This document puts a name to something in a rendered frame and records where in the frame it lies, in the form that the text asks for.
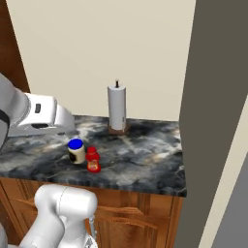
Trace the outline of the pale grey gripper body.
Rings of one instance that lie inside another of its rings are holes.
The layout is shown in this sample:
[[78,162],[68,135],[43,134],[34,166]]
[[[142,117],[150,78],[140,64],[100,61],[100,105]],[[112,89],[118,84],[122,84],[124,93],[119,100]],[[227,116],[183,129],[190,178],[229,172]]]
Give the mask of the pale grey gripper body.
[[76,128],[75,118],[66,108],[58,105],[54,126],[59,133],[71,132]]

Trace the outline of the mayonnaise jar with blue lid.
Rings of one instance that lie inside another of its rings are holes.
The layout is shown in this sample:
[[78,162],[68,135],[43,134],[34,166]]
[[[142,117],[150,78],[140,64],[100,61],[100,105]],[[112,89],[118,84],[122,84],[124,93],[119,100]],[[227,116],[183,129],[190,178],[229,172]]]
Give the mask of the mayonnaise jar with blue lid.
[[85,148],[81,139],[71,139],[68,142],[68,151],[72,163],[82,164],[85,161]]

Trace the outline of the red ketchup bottle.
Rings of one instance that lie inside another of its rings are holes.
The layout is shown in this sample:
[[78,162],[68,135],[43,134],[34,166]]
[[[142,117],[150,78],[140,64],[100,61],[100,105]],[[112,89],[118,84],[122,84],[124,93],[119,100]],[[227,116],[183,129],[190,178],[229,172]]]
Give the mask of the red ketchup bottle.
[[87,148],[85,159],[87,161],[87,170],[90,172],[100,172],[100,155],[97,152],[97,149],[94,146],[89,146]]

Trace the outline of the dark grey fridge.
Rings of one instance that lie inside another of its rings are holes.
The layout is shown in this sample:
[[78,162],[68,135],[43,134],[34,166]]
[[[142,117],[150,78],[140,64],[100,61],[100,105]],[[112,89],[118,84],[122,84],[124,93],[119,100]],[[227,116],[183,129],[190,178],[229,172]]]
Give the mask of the dark grey fridge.
[[248,95],[248,0],[197,0],[179,126],[186,173],[174,248],[198,248]]

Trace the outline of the white paper towel roll holder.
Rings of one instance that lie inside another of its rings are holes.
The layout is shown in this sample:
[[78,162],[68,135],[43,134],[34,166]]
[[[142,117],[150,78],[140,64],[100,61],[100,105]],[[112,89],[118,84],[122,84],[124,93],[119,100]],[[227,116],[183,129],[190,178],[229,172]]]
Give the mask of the white paper towel roll holder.
[[126,130],[126,87],[117,79],[108,87],[108,126],[111,133],[124,133]]

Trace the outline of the wooden base cupboard door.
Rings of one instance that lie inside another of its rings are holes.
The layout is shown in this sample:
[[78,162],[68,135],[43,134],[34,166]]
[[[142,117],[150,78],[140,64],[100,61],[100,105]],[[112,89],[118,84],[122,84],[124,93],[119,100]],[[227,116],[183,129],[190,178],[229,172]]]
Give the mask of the wooden base cupboard door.
[[34,196],[40,186],[33,180],[0,177],[0,193],[19,239],[24,238],[37,216]]
[[174,248],[181,197],[87,187],[99,248]]

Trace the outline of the wooden wall cupboard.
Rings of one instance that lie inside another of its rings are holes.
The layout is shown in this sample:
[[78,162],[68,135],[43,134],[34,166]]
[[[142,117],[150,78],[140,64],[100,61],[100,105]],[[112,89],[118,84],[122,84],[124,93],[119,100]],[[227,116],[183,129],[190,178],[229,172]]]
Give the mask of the wooden wall cupboard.
[[30,92],[7,0],[0,0],[0,73],[18,89]]

